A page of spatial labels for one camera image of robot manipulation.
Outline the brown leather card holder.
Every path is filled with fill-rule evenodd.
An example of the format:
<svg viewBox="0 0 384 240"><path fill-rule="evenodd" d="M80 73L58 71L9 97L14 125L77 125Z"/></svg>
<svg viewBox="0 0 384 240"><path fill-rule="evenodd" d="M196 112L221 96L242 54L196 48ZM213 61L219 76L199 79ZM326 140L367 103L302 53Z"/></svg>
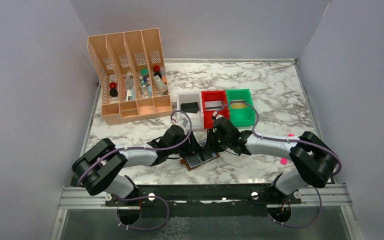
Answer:
<svg viewBox="0 0 384 240"><path fill-rule="evenodd" d="M199 144L204 147L206 143L206 139L204 140L201 140L199 142ZM181 159L180 159L180 163L182 165L184 165L189 171L193 170L193 169L196 169L206 163L209 163L210 161L207 161L207 162L202 162L202 158L201 158L201 154L197 154L195 156L190 156L190 157L185 157L185 147L186 147L187 143L184 143L181 147L181 150L180 150L180 156L181 156Z"/></svg>

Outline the green plastic bin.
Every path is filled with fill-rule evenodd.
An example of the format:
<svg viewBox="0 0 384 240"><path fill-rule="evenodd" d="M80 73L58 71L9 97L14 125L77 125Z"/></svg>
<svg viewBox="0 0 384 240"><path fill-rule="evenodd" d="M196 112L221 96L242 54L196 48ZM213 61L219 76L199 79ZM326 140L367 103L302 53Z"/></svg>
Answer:
<svg viewBox="0 0 384 240"><path fill-rule="evenodd" d="M229 103L233 101L243 101L250 105L253 104L252 95L249 89L227 89L226 91L227 101ZM230 121L235 127L251 127L255 124L256 113L247 105L245 109L231 109L228 106L230 112Z"/></svg>

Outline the white plastic bin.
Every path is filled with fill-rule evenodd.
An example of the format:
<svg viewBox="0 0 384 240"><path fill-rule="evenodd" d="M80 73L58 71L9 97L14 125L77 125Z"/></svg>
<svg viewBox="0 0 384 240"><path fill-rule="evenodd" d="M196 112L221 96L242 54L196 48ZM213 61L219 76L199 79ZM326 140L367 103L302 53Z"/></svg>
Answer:
<svg viewBox="0 0 384 240"><path fill-rule="evenodd" d="M193 92L178 92L177 93L177 109L180 110L180 104L182 103L191 103L198 102L200 111L198 113L186 113L192 125L193 130L203 130L204 129L204 120L203 120L203 104L202 96L200 91Z"/></svg>

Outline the red plastic bin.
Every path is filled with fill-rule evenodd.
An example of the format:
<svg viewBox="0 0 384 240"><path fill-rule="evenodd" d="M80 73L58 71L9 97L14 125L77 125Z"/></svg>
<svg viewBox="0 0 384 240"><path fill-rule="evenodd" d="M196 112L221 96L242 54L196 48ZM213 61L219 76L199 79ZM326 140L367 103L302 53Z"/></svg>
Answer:
<svg viewBox="0 0 384 240"><path fill-rule="evenodd" d="M222 101L223 105L225 105L228 103L227 94L225 90L202 91L201 100L203 109L203 128L210 129L213 126L212 115L216 110L205 110L204 102Z"/></svg>

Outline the orange desk organizer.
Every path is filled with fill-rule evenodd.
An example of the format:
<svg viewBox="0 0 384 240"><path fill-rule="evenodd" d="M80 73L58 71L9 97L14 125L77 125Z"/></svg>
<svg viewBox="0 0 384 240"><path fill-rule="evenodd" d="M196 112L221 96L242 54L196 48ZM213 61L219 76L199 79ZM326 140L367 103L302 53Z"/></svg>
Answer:
<svg viewBox="0 0 384 240"><path fill-rule="evenodd" d="M171 97L161 95L153 76L167 85L159 28L89 36L87 49L101 85L101 116L108 125L169 116ZM118 96L109 95L110 82Z"/></svg>

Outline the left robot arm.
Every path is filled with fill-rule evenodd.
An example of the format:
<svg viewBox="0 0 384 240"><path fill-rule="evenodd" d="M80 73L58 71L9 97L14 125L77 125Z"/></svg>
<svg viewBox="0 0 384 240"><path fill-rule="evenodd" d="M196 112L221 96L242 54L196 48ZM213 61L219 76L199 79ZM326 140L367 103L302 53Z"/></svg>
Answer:
<svg viewBox="0 0 384 240"><path fill-rule="evenodd" d="M109 138L103 138L79 157L71 170L78 179L77 185L91 196L102 192L115 194L129 206L137 200L137 186L130 177L119 174L122 168L156 166L171 155L185 158L202 150L192 131L172 125L163 136L144 145L117 148Z"/></svg>

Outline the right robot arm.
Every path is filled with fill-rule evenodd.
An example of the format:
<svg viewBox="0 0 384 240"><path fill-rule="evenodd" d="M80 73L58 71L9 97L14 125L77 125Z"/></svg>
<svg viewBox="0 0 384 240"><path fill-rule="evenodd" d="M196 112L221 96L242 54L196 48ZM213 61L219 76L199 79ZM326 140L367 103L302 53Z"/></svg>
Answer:
<svg viewBox="0 0 384 240"><path fill-rule="evenodd" d="M300 136L267 136L254 130L238 130L225 117L215 119L207 130L205 149L219 153L227 149L237 155L268 155L292 161L294 169L276 177L268 190L269 199L280 204L298 189L324 188L342 168L338 156L313 132Z"/></svg>

